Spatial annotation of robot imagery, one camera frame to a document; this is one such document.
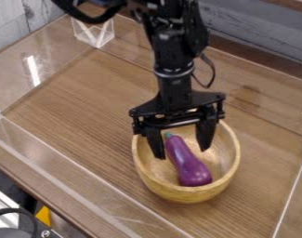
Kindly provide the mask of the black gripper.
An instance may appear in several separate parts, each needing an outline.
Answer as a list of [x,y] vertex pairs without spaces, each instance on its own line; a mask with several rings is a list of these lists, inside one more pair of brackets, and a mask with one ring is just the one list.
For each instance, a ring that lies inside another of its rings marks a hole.
[[215,135],[216,123],[223,119],[221,92],[192,88],[192,73],[155,73],[157,93],[151,100],[129,109],[133,133],[145,136],[156,159],[165,159],[160,131],[195,125],[200,151],[205,151]]

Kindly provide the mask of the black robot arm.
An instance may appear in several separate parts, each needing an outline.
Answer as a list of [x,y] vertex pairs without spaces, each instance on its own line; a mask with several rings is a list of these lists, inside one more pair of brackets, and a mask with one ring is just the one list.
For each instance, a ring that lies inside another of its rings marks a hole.
[[155,97],[129,110],[133,133],[147,138],[155,158],[165,157],[161,131],[193,125],[199,149],[211,146],[216,123],[224,117],[221,92],[191,87],[193,59],[208,61],[203,51],[209,34],[197,0],[130,0],[128,8],[140,20],[153,52]]

